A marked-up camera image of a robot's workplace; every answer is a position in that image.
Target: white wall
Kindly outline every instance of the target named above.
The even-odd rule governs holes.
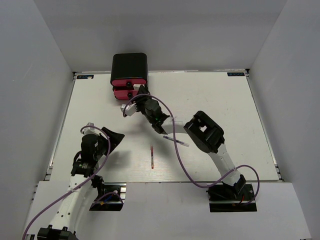
[[[145,52],[150,70],[250,68],[287,0],[35,0],[75,72]]]
[[[289,0],[250,71],[283,177],[320,240],[320,1]]]
[[[32,0],[0,8],[0,239],[19,239],[43,180],[72,72]]]

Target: pen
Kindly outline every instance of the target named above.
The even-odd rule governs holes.
[[[169,136],[163,136],[164,139],[168,139],[170,141],[174,141],[174,139],[172,137]],[[189,143],[183,142],[183,141],[179,141],[179,140],[175,140],[178,144],[181,144],[185,147],[189,147]]]
[[[151,169],[154,169],[154,146],[151,146],[150,150],[151,150]]]

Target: white tabletop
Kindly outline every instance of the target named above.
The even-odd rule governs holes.
[[[236,166],[248,164],[257,170],[261,180],[278,180],[245,76],[230,77],[226,72],[150,73],[149,90],[178,118],[189,121],[198,110],[207,113],[223,128],[227,150]],[[125,134],[99,173],[105,182],[189,181],[179,165],[173,142],[157,134],[140,113],[122,117],[123,103],[113,95],[110,74],[76,80],[53,159],[51,180],[69,179],[74,155],[81,146],[80,128],[90,122]],[[190,147],[179,146],[179,151],[196,181],[211,182],[220,177],[209,156],[188,135],[178,134],[177,139],[190,144]],[[150,144],[154,148],[154,169],[151,169]],[[247,180],[256,180],[250,169],[240,171]]]

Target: purple cable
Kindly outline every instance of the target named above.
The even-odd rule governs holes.
[[[93,204],[97,204],[101,199],[103,199],[104,197],[106,197],[108,195],[116,195],[119,198],[120,202],[122,204],[124,204],[124,201],[121,199],[120,195],[118,193],[114,192],[114,191],[110,191],[110,192],[105,193],[104,195],[99,197]]]
[[[169,107],[162,101],[160,100],[159,98],[157,98],[156,96],[152,96],[150,94],[145,94],[145,93],[142,93],[142,94],[138,94],[136,96],[134,96],[133,98],[130,99],[130,101],[128,101],[128,103],[125,105],[124,107],[124,111],[123,111],[123,116],[125,117],[126,116],[126,113],[125,113],[125,109],[127,109],[127,106],[136,98],[140,97],[140,96],[148,96],[148,97],[151,97],[153,99],[156,99],[158,100],[160,103],[162,103],[162,105],[167,109],[167,111],[169,112],[170,114],[170,117],[172,119],[172,128],[173,128],[173,143],[174,143],[174,148],[175,148],[175,153],[176,153],[176,156],[178,158],[178,161],[181,165],[181,168],[182,170],[184,171],[185,175],[187,176],[187,178],[194,184],[196,185],[197,187],[199,188],[202,188],[202,189],[207,189],[207,188],[210,188],[210,187],[213,187],[214,185],[220,183],[226,176],[228,176],[230,173],[232,173],[233,171],[235,171],[236,169],[240,169],[240,168],[243,168],[243,167],[247,167],[247,168],[250,168],[251,170],[254,171],[255,175],[256,175],[256,179],[257,179],[257,188],[256,188],[256,193],[255,195],[253,196],[253,198],[246,202],[246,203],[243,203],[243,205],[248,205],[250,204],[252,201],[254,201],[258,195],[258,192],[259,192],[259,189],[260,189],[260,179],[259,179],[259,175],[257,173],[257,171],[252,167],[252,166],[249,166],[249,165],[240,165],[240,166],[237,166],[235,169],[231,169],[230,171],[228,171],[226,174],[224,174],[222,177],[220,177],[217,181],[215,181],[214,183],[212,184],[209,184],[209,185],[200,185],[198,184],[197,182],[195,182],[192,177],[189,175],[189,173],[187,172],[182,160],[181,160],[181,157],[180,157],[180,154],[179,154],[179,150],[178,150],[178,145],[177,145],[177,139],[176,139],[176,126],[175,126],[175,117],[173,115],[173,113],[171,112],[171,110],[169,109]]]
[[[109,157],[109,154],[110,154],[110,148],[111,148],[111,143],[110,143],[110,139],[108,137],[108,135],[102,131],[100,128],[96,127],[96,126],[90,126],[90,125],[87,125],[87,126],[83,126],[81,129],[80,129],[80,132],[82,133],[82,130],[85,129],[85,128],[94,128],[94,129],[97,129],[99,130],[103,135],[105,135],[106,139],[108,140],[108,151],[105,155],[105,159],[103,161],[103,163],[101,164],[101,166],[97,169],[97,171],[92,174],[89,178],[87,178],[86,180],[84,180],[82,183],[80,183],[78,186],[76,186],[75,188],[73,188],[73,190],[71,191],[68,191],[67,193],[63,194],[61,197],[59,197],[57,200],[55,200],[54,202],[50,203],[48,206],[46,206],[44,209],[42,209],[37,215],[34,216],[34,218],[32,218],[32,220],[29,222],[28,226],[26,226],[24,232],[23,232],[23,235],[22,235],[22,240],[25,240],[26,236],[27,236],[27,233],[28,233],[28,230],[29,228],[31,227],[31,225],[35,222],[35,220],[41,215],[43,214],[45,211],[47,211],[49,208],[51,208],[53,205],[55,205],[56,203],[58,203],[59,201],[61,201],[62,199],[68,197],[73,191],[81,188],[83,185],[85,185],[87,182],[89,182],[91,179],[93,179],[95,177],[95,175],[102,169],[102,167],[105,165],[108,157]]]

